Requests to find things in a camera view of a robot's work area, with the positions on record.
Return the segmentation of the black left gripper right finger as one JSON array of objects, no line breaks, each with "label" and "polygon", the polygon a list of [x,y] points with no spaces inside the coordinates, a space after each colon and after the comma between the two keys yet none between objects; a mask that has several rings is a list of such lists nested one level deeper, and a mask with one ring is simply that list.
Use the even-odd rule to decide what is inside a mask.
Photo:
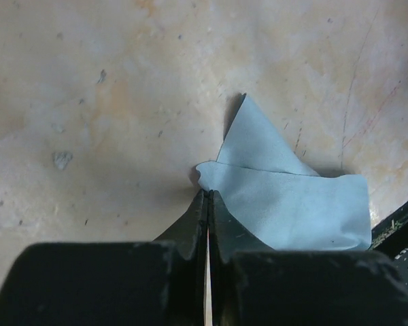
[{"label": "black left gripper right finger", "polygon": [[408,325],[408,291],[379,251],[281,251],[209,193],[214,325]]}]

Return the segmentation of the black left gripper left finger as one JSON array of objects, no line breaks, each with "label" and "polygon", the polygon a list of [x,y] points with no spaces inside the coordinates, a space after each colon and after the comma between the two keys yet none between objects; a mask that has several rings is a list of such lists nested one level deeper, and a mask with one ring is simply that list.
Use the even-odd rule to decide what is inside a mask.
[{"label": "black left gripper left finger", "polygon": [[38,243],[0,288],[0,325],[204,324],[208,195],[150,242]]}]

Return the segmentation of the small light blue cloth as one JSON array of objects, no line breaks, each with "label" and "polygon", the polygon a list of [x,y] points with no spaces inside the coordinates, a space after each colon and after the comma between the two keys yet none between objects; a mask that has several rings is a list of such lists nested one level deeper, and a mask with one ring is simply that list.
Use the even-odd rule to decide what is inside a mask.
[{"label": "small light blue cloth", "polygon": [[273,249],[366,250],[366,179],[323,177],[304,164],[266,115],[243,96],[215,160],[197,165],[199,185]]}]

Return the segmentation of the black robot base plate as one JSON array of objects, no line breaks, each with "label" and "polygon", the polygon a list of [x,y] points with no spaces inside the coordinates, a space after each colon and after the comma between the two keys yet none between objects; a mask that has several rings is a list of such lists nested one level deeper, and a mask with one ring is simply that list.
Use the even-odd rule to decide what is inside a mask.
[{"label": "black robot base plate", "polygon": [[371,249],[387,255],[408,289],[408,201],[372,230]]}]

